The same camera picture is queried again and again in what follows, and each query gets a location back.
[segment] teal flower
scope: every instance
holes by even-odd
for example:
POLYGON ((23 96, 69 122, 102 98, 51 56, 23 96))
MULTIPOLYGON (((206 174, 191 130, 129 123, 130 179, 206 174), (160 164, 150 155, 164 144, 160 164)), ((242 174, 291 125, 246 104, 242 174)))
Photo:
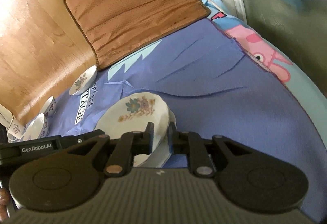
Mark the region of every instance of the teal flower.
POLYGON ((130 111, 131 113, 138 112, 141 106, 138 101, 139 99, 130 99, 130 102, 126 103, 127 111, 130 111))

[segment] screw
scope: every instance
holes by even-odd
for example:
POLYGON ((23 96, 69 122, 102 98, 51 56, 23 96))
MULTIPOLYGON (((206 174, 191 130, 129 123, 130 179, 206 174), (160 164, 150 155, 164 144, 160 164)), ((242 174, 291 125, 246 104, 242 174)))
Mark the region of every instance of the screw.
POLYGON ((210 175, 212 173, 212 168, 207 166, 198 167, 197 173, 199 173, 200 175, 210 175))
POLYGON ((123 167, 119 165, 110 165, 106 168, 106 171, 110 174, 118 174, 123 171, 123 167))

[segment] wood grain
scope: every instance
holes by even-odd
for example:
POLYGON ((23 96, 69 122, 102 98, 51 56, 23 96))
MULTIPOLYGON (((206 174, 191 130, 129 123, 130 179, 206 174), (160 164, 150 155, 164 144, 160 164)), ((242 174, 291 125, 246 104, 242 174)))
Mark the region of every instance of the wood grain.
POLYGON ((21 123, 95 64, 63 0, 0 0, 0 104, 21 123))

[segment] flower design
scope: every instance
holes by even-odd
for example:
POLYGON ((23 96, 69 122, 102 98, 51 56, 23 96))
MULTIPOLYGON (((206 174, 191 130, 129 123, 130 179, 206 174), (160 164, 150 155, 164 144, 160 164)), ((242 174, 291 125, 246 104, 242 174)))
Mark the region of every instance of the flower design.
POLYGON ((86 80, 86 73, 83 74, 76 82, 75 82, 75 86, 76 86, 76 91, 79 90, 82 86, 82 84, 85 82, 86 80))
POLYGON ((154 112, 153 106, 156 103, 155 99, 148 100, 145 96, 135 99, 130 99, 130 102, 126 103, 127 111, 129 114, 122 115, 118 118, 118 122, 124 122, 126 120, 133 119, 134 117, 152 115, 154 112))
POLYGON ((138 103, 139 101, 139 99, 130 99, 130 102, 126 103, 127 111, 130 111, 131 113, 137 112, 141 106, 138 103))

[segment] white bowl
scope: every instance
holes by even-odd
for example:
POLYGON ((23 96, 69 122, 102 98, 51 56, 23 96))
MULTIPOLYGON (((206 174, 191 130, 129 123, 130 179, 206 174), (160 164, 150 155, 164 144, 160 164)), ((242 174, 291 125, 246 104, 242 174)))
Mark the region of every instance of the white bowl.
POLYGON ((87 89, 89 89, 97 75, 96 65, 91 66, 85 72, 83 72, 74 82, 72 87, 69 90, 69 95, 81 95, 87 89))
MULTIPOLYGON (((158 95, 144 92, 125 97, 112 105, 100 118, 95 129, 101 129, 118 139, 130 131, 144 131, 148 122, 154 123, 154 151, 166 135, 169 125, 169 108, 158 95)), ((149 156, 137 155, 134 166, 141 165, 149 156)))
POLYGON ((31 132, 32 132, 32 127, 33 127, 34 121, 31 121, 31 123, 27 126, 23 137, 21 138, 20 141, 27 141, 31 139, 31 132))
POLYGON ((46 118, 52 117, 57 110, 57 103, 53 96, 44 103, 39 113, 43 113, 46 118))
POLYGON ((40 113, 34 120, 31 128, 31 140, 47 136, 49 132, 49 124, 43 113, 40 113))

